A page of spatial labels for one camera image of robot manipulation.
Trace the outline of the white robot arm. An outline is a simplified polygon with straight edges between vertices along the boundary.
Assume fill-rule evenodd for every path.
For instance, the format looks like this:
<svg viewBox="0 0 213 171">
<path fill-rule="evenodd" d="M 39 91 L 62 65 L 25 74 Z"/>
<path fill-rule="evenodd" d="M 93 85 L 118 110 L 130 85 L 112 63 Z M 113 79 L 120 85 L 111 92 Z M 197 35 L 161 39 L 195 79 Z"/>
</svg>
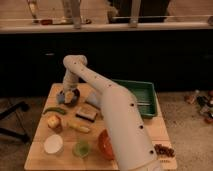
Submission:
<svg viewBox="0 0 213 171">
<path fill-rule="evenodd" d="M 84 55 L 67 55 L 63 85 L 80 77 L 100 94 L 100 109 L 120 171 L 164 171 L 140 116 L 136 97 L 87 67 Z"/>
</svg>

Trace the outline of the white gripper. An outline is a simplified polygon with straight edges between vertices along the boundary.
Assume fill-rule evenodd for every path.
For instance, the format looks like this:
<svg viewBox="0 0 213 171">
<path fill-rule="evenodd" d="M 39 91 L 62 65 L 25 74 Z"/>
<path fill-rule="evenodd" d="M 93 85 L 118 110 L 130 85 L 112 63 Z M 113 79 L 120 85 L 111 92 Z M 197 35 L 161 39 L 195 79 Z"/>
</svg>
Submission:
<svg viewBox="0 0 213 171">
<path fill-rule="evenodd" d="M 63 91 L 68 92 L 75 90 L 77 88 L 78 82 L 79 77 L 67 70 L 63 78 Z"/>
</svg>

